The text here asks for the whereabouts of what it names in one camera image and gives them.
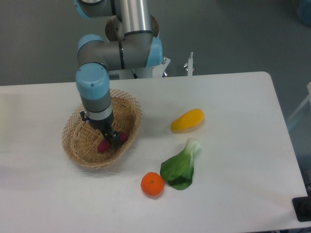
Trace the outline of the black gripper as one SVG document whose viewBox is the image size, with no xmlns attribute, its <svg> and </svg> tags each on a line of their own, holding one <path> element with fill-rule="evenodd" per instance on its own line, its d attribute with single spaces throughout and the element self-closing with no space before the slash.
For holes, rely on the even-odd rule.
<svg viewBox="0 0 311 233">
<path fill-rule="evenodd" d="M 121 146 L 120 134 L 112 128 L 114 120 L 112 111 L 90 112 L 81 111 L 80 117 L 82 121 L 86 121 L 93 129 L 99 130 L 109 142 L 111 148 Z"/>
</svg>

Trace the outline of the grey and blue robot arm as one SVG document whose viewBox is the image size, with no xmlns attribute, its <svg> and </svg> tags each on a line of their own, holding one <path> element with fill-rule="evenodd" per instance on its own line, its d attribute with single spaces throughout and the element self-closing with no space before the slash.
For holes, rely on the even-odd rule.
<svg viewBox="0 0 311 233">
<path fill-rule="evenodd" d="M 162 43 L 159 37 L 153 36 L 146 0 L 76 0 L 74 5 L 85 18 L 121 18 L 122 39 L 106 43 L 101 36 L 88 34 L 79 40 L 75 75 L 85 108 L 81 112 L 82 120 L 99 130 L 112 148 L 118 148 L 123 142 L 112 127 L 114 115 L 108 73 L 160 65 L 163 61 Z"/>
</svg>

